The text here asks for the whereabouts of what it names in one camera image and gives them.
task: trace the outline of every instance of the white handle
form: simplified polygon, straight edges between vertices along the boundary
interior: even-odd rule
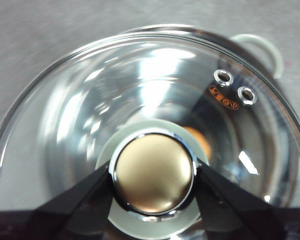
[[[230,37],[230,40],[237,43],[251,43],[266,51],[272,58],[273,78],[280,79],[284,72],[284,60],[278,48],[267,39],[254,34],[238,34]]]

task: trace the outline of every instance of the glass lid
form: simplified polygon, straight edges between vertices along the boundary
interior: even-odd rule
[[[0,131],[0,211],[40,206],[110,160],[103,154],[114,136],[157,122],[233,183],[291,206],[300,125],[270,80],[204,39],[137,32],[70,53],[19,97]],[[184,239],[201,229],[196,208],[159,223],[112,203],[107,237]]]

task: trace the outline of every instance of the gold knob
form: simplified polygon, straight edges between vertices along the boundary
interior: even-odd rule
[[[151,215],[168,212],[183,202],[192,185],[193,166],[180,142],[153,133],[123,148],[115,174],[124,200],[137,211]]]

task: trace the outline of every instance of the gray countertop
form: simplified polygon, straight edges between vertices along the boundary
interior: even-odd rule
[[[0,123],[23,89],[61,56],[162,23],[226,37],[252,33],[273,42],[284,58],[279,84],[300,118],[300,0],[0,0]]]

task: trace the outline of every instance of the orange object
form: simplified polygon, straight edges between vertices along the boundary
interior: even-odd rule
[[[198,143],[201,145],[206,157],[208,159],[210,159],[211,157],[211,153],[212,153],[212,149],[211,149],[211,145],[208,142],[208,140],[206,139],[206,137],[199,132],[197,129],[190,127],[190,126],[184,126],[183,127],[185,130],[187,130],[189,133],[191,133],[192,136],[194,136],[194,138],[198,141]]]

